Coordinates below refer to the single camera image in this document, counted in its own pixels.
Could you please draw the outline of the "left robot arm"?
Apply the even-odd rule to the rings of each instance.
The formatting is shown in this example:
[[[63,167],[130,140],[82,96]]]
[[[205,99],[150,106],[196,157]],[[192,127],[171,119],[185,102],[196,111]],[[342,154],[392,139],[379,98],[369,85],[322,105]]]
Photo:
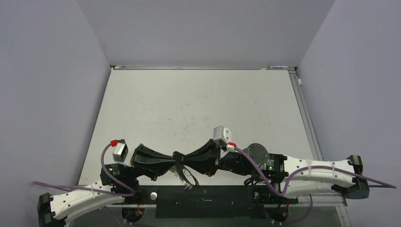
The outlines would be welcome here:
[[[96,209],[112,204],[144,202],[146,192],[138,178],[146,176],[152,181],[175,167],[177,161],[152,151],[143,145],[130,152],[124,140],[112,140],[101,154],[100,178],[86,186],[50,185],[43,187],[64,191],[64,194],[42,194],[37,214],[41,227],[64,227],[72,220]]]

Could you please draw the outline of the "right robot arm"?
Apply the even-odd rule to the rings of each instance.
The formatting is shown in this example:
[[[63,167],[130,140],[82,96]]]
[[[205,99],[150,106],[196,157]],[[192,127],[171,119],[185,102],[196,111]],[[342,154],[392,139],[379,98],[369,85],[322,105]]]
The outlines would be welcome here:
[[[240,149],[232,142],[211,140],[208,145],[186,155],[175,151],[172,159],[177,166],[208,176],[213,176],[217,170],[249,175],[244,184],[264,182],[272,202],[334,192],[348,199],[365,199],[370,192],[370,178],[362,174],[359,156],[341,161],[316,161],[272,154],[258,143]]]

